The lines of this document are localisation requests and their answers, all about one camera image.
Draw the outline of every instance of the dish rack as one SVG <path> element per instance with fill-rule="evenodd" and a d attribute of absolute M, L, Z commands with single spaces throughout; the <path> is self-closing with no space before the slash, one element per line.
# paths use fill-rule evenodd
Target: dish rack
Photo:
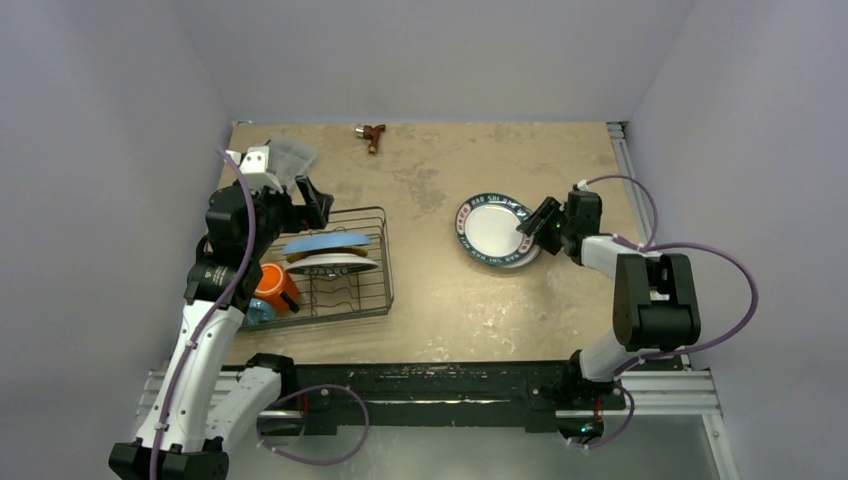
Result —
<path fill-rule="evenodd" d="M 262 262 L 276 262 L 285 267 L 283 247 L 286 244 L 327 232 L 352 232 L 368 236 L 371 243 L 362 248 L 368 251 L 368 258 L 377 262 L 378 267 L 367 272 L 336 277 L 292 274 L 292 279 L 300 290 L 297 300 L 300 311 L 284 312 L 274 320 L 258 325 L 243 325 L 239 331 L 376 317 L 389 313 L 394 303 L 394 285 L 386 211 L 382 207 L 331 212 L 326 229 L 281 235 L 262 257 Z"/>

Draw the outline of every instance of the brown faucet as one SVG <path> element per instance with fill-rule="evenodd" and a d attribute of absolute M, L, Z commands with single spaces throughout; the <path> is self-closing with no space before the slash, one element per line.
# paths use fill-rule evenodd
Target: brown faucet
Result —
<path fill-rule="evenodd" d="M 377 149 L 380 146 L 380 134 L 386 131 L 385 125 L 357 125 L 356 126 L 356 135 L 359 138 L 364 138 L 365 140 L 371 140 L 371 143 L 368 145 L 368 153 L 371 155 L 377 154 Z"/>

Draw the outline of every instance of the stack of plates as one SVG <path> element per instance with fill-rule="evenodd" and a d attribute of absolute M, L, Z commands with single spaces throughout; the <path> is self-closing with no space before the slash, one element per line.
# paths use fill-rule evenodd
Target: stack of plates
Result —
<path fill-rule="evenodd" d="M 347 275 L 377 268 L 361 247 L 371 243 L 361 233 L 323 233 L 295 240 L 283 247 L 286 271 L 301 275 Z"/>
<path fill-rule="evenodd" d="M 459 243 L 478 262 L 498 268 L 518 268 L 532 262 L 541 248 L 533 237 L 515 230 L 532 212 L 500 193 L 469 198 L 456 212 Z"/>

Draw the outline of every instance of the orange mug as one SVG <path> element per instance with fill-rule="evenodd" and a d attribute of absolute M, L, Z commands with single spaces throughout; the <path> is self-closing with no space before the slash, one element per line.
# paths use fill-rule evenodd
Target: orange mug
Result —
<path fill-rule="evenodd" d="M 254 297 L 270 303 L 277 313 L 289 310 L 297 313 L 300 311 L 297 305 L 299 294 L 297 285 L 283 267 L 276 263 L 262 264 L 262 279 L 259 280 Z"/>

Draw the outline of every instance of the table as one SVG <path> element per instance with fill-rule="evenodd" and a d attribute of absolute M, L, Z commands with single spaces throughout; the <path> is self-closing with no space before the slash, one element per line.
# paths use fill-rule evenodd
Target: table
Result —
<path fill-rule="evenodd" d="M 309 173 L 334 209 L 379 205 L 391 235 L 395 303 L 385 317 L 240 332 L 226 362 L 256 352 L 297 363 L 444 362 L 568 358 L 612 325 L 612 281 L 543 252 L 513 272 L 475 263 L 454 216 L 482 192 L 535 209 L 584 178 L 618 173 L 603 123 L 389 124 L 376 156 L 353 125 L 238 124 L 245 151 L 285 133 L 318 149 Z M 220 186 L 233 182 L 225 168 Z M 623 182 L 593 185 L 602 231 L 638 240 Z"/>

